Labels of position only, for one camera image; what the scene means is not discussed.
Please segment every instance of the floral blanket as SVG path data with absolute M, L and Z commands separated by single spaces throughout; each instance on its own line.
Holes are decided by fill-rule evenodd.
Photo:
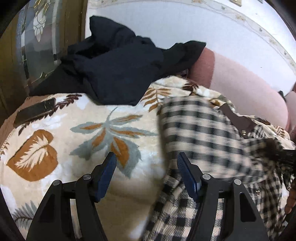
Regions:
M 168 167 L 159 135 L 159 107 L 164 98 L 197 94 L 214 106 L 228 103 L 234 110 L 220 93 L 175 76 L 152 83 L 136 106 L 97 105 L 77 93 L 48 97 L 56 98 L 54 113 L 14 129 L 0 149 L 1 190 L 23 236 L 54 180 L 75 181 L 112 151 L 117 168 L 96 208 L 109 241 L 138 240 Z M 257 121 L 292 146 L 281 127 Z M 71 210 L 79 238 L 73 200 Z

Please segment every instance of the black and white checkered fabric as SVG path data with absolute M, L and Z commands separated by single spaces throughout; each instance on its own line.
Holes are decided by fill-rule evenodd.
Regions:
M 270 240 L 274 240 L 285 217 L 281 187 L 289 186 L 292 176 L 283 174 L 266 157 L 268 137 L 263 128 L 256 126 L 244 139 L 220 110 L 199 96 L 165 99 L 160 118 L 171 163 L 142 240 L 185 241 L 189 234 L 198 207 L 188 196 L 177 169 L 176 157 L 182 151 L 203 173 L 228 181 L 240 179 L 257 206 Z M 223 200 L 219 199 L 211 240 L 217 240 L 220 234 L 222 216 Z

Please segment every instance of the human hand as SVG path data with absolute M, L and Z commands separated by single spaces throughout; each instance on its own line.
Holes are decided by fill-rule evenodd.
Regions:
M 293 180 L 287 204 L 285 206 L 285 214 L 289 214 L 296 205 L 296 179 Z

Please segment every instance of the floral wallpaper border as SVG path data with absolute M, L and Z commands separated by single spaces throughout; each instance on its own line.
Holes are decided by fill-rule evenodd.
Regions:
M 240 25 L 246 27 L 252 32 L 256 33 L 262 39 L 264 39 L 271 47 L 273 47 L 287 62 L 294 74 L 296 75 L 296 63 L 284 49 L 284 47 L 264 28 L 258 25 L 255 21 L 251 20 L 244 14 L 213 0 L 89 0 L 88 9 L 103 8 L 110 5 L 121 4 L 126 2 L 138 2 L 138 1 L 170 1 L 179 2 L 184 4 L 190 4 L 198 7 L 208 9 L 210 11 L 220 13 L 232 20 L 236 21 Z

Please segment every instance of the black garment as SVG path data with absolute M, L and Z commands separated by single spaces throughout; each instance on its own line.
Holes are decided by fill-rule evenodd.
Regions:
M 189 41 L 168 50 L 124 25 L 92 16 L 92 36 L 68 47 L 68 55 L 30 96 L 86 93 L 100 104 L 136 105 L 149 85 L 190 68 L 206 43 Z

